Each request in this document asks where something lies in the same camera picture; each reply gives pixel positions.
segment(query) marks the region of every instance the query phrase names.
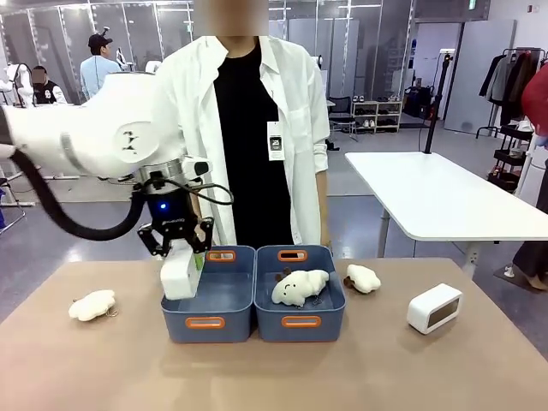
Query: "white robotic arm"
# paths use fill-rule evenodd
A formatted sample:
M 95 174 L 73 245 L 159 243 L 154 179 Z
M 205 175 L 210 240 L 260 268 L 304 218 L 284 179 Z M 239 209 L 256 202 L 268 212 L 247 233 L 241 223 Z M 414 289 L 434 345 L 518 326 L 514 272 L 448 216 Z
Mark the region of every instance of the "white robotic arm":
M 199 220 L 190 194 L 219 205 L 231 205 L 232 194 L 216 184 L 201 184 L 211 165 L 203 158 L 183 157 L 176 128 L 155 124 L 152 118 L 154 74 L 116 73 L 106 77 L 100 92 L 82 106 L 49 105 L 0 112 L 0 159 L 9 158 L 25 173 L 42 205 L 57 225 L 70 234 L 95 241 L 125 235 L 139 220 L 144 204 L 152 223 L 139 229 L 149 251 L 167 256 L 171 241 L 187 241 L 195 253 L 211 247 L 213 219 Z M 80 175 L 118 177 L 135 173 L 139 183 L 124 221 L 111 229 L 89 229 L 67 216 L 35 164 Z M 221 188 L 228 201 L 200 193 Z M 199 238 L 196 226 L 205 232 Z M 153 231 L 163 236 L 159 244 Z
M 0 92 L 13 92 L 15 88 L 21 105 L 23 107 L 33 106 L 34 89 L 28 66 L 26 64 L 9 64 L 5 70 L 8 81 L 0 80 Z M 21 87 L 17 87 L 17 81 L 21 83 Z

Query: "hand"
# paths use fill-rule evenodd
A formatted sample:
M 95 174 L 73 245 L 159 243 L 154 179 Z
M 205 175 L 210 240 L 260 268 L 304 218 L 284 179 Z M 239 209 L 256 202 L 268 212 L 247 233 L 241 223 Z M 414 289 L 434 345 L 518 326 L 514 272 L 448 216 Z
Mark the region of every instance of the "hand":
M 329 226 L 328 226 L 327 222 L 322 222 L 322 234 L 321 234 L 321 238 L 319 240 L 319 243 L 322 246 L 328 247 L 331 251 L 333 251 L 332 246 L 331 246 L 331 236 L 330 236 L 330 233 L 329 233 Z

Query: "white table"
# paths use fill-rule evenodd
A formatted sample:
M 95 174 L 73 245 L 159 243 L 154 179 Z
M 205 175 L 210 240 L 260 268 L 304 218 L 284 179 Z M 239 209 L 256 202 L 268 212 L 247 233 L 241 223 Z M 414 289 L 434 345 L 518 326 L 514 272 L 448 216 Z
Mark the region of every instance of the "white table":
M 548 241 L 548 215 L 438 154 L 351 152 L 346 158 L 383 205 L 378 257 L 390 217 L 417 241 L 466 241 L 473 275 L 486 241 Z

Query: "white plush toy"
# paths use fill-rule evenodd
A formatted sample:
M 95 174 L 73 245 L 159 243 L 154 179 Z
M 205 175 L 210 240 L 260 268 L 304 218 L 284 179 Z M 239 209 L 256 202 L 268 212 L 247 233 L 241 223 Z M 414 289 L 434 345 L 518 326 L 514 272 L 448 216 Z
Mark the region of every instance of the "white plush toy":
M 68 315 L 70 318 L 79 321 L 90 321 L 95 317 L 106 314 L 115 302 L 114 291 L 111 289 L 93 291 L 81 300 L 75 301 L 70 306 Z
M 375 271 L 361 265 L 349 265 L 344 278 L 344 285 L 354 287 L 363 294 L 369 294 L 380 288 L 380 280 Z
M 322 292 L 325 283 L 329 281 L 329 274 L 323 270 L 295 271 L 278 279 L 278 284 L 272 290 L 272 302 L 302 307 L 307 297 Z

